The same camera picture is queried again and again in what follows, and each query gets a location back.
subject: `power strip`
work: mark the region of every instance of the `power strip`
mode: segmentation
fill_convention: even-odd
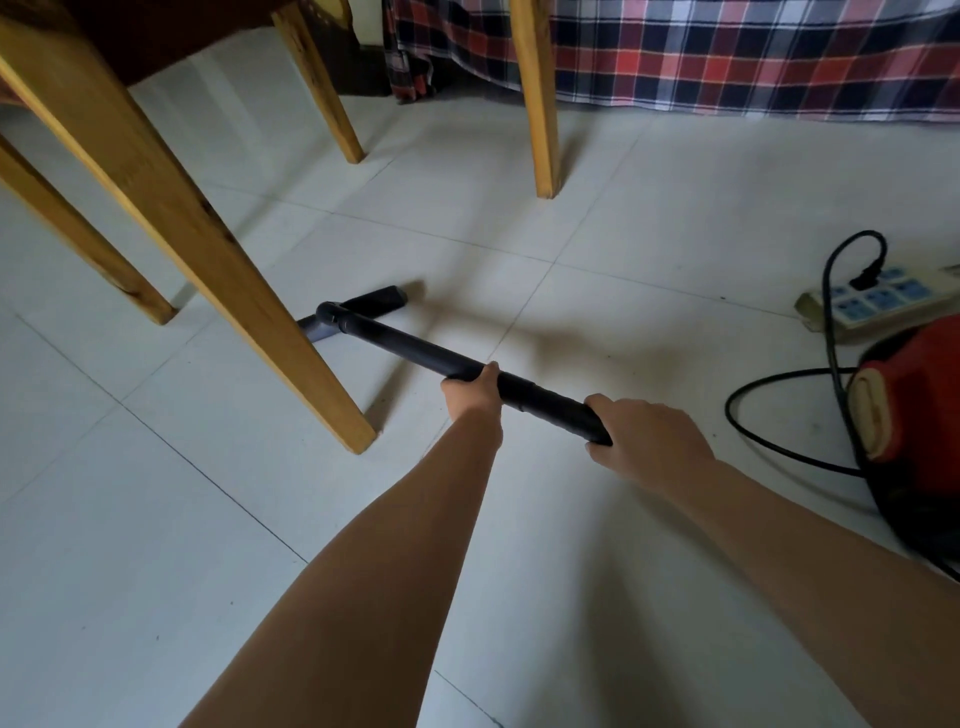
[[[960,298],[960,278],[952,273],[952,268],[888,263],[871,288],[857,291],[849,284],[834,285],[830,299],[837,339],[896,324],[916,324],[925,314],[940,312],[945,304]],[[808,329],[824,330],[824,300],[819,288],[804,291],[794,308]]]

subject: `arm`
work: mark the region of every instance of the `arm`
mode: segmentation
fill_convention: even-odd
[[[503,438],[498,373],[444,382],[444,436],[310,562],[182,726],[417,723]]]
[[[671,501],[766,596],[876,728],[955,726],[960,588],[713,457],[685,413],[588,398],[613,440],[594,460]]]

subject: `left hand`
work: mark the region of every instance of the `left hand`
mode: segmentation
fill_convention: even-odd
[[[492,361],[483,368],[483,372],[474,381],[444,379],[440,388],[446,397],[446,409],[450,420],[456,422],[468,412],[480,411],[493,418],[499,424],[503,400],[496,388],[496,378],[500,376],[500,367]]]

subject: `black vacuum wand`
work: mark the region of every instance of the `black vacuum wand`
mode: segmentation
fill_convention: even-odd
[[[378,301],[379,305],[363,306],[371,300]],[[396,310],[405,303],[406,296],[403,292],[396,286],[390,286],[346,303],[321,303],[317,306],[316,316],[304,319],[301,326],[307,330],[306,322],[309,321],[312,327],[339,329],[342,333],[375,344],[380,349],[451,379],[473,381],[480,376],[483,363],[423,341],[404,331],[384,326],[357,312],[358,308],[365,307],[365,313],[378,316]],[[506,372],[500,373],[496,383],[500,398],[505,404],[521,412],[529,412],[592,443],[612,445],[610,434],[603,427],[600,418],[585,404]]]

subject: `red plaid cloth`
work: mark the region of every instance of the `red plaid cloth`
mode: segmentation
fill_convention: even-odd
[[[520,89],[505,0],[383,0],[397,98],[430,57]],[[555,0],[557,98],[816,119],[960,121],[955,0]]]

